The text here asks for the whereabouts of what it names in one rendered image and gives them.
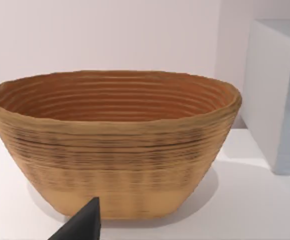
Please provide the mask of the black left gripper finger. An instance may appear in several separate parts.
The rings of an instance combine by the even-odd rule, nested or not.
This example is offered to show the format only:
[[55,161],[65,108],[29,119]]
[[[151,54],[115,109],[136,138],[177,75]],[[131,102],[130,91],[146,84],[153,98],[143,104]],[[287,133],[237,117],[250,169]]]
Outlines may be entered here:
[[100,199],[94,197],[47,240],[100,240],[100,237]]

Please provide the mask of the brown woven basket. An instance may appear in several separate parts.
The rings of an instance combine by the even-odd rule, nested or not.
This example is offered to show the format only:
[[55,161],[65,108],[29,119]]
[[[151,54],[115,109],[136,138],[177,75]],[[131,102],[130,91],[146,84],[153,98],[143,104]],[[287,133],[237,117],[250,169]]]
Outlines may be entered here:
[[65,216],[98,197],[104,219],[161,218],[195,191],[241,104],[232,84],[188,73],[55,72],[0,84],[0,138]]

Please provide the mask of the pale microwave oven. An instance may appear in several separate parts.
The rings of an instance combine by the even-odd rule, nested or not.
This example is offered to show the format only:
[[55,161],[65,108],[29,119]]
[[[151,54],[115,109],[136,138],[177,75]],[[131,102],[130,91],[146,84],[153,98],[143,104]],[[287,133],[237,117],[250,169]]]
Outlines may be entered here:
[[241,117],[272,171],[290,176],[290,20],[252,23]]

